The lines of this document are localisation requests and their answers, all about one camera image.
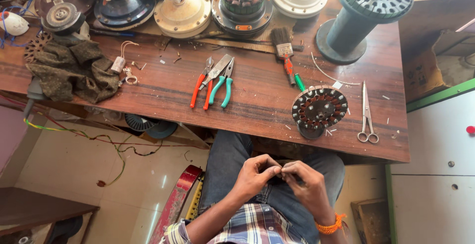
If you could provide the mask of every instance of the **red-handled pliers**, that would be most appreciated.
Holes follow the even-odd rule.
[[[196,96],[198,95],[199,86],[200,86],[201,83],[205,80],[205,77],[210,73],[211,68],[213,67],[213,65],[214,65],[213,58],[209,57],[209,58],[206,60],[206,67],[205,67],[205,69],[204,69],[203,72],[199,75],[198,81],[196,82],[195,89],[193,90],[193,96],[192,96],[192,98],[191,98],[190,107],[192,107],[192,108],[195,107],[195,101],[196,101]],[[205,105],[203,106],[203,109],[204,109],[204,110],[207,110],[207,109],[208,109],[208,105],[209,105],[209,101],[210,101],[210,95],[211,95],[211,90],[213,89],[213,80],[210,80],[210,81],[208,82],[207,87],[208,87],[208,92],[207,92],[207,94],[206,94]]]

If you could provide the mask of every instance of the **jeans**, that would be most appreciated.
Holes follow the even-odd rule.
[[[210,151],[199,209],[204,210],[223,199],[232,189],[238,174],[252,153],[251,138],[245,134],[220,130]],[[303,162],[324,175],[330,205],[343,187],[345,167],[341,159],[330,152],[308,155]],[[309,243],[317,244],[318,230],[310,212],[300,204],[287,183],[268,185],[251,199],[269,204],[280,212],[294,229]]]

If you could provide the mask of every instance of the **green-handled pliers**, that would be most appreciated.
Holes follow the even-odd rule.
[[[224,101],[221,104],[221,107],[225,108],[228,105],[229,99],[231,98],[231,83],[233,83],[233,80],[231,79],[231,73],[233,72],[233,66],[234,66],[234,57],[231,59],[228,66],[226,67],[226,71],[224,72],[223,75],[221,75],[219,77],[219,81],[217,82],[217,84],[213,88],[213,90],[211,91],[210,101],[209,101],[210,105],[213,105],[214,95],[216,95],[217,90],[224,83],[224,79],[226,79],[226,97],[224,98]]]

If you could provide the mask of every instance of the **red knob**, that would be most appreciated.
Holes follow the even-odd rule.
[[[475,134],[475,126],[468,126],[467,127],[467,133]]]

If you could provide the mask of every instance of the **cabinet door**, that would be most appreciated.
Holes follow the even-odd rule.
[[[393,175],[392,189],[398,243],[474,243],[475,177]]]
[[[411,163],[392,165],[391,172],[475,175],[475,136],[466,132],[470,125],[475,126],[475,91],[408,113]]]

